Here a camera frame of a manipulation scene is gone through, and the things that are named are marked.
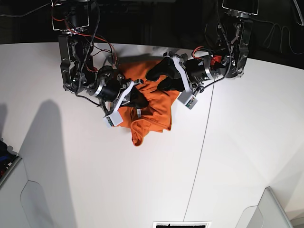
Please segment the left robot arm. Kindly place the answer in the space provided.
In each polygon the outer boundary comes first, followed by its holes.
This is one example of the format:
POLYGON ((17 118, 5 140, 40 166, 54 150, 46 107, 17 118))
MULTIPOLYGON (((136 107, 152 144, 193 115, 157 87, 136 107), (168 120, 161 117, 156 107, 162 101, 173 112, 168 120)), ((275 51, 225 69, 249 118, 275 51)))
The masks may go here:
POLYGON ((187 54, 164 53, 163 60, 146 74, 149 81, 166 78, 158 84, 161 91, 202 93, 206 81, 215 84, 225 78, 241 77, 249 54, 252 15, 258 14, 257 0, 224 0, 223 16, 217 16, 214 48, 198 46, 187 54))

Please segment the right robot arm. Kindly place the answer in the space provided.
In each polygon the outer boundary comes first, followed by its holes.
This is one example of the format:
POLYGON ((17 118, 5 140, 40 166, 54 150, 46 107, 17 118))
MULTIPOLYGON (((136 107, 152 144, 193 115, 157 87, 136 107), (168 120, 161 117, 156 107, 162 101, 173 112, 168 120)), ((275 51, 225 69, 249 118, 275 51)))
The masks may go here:
POLYGON ((58 36, 63 89, 85 99, 105 114, 115 108, 143 109, 148 100, 136 88, 141 79, 128 79, 120 73, 113 45, 98 35, 101 11, 96 0, 53 0, 51 17, 58 36), (110 64, 96 68, 92 52, 95 40, 109 46, 110 64))

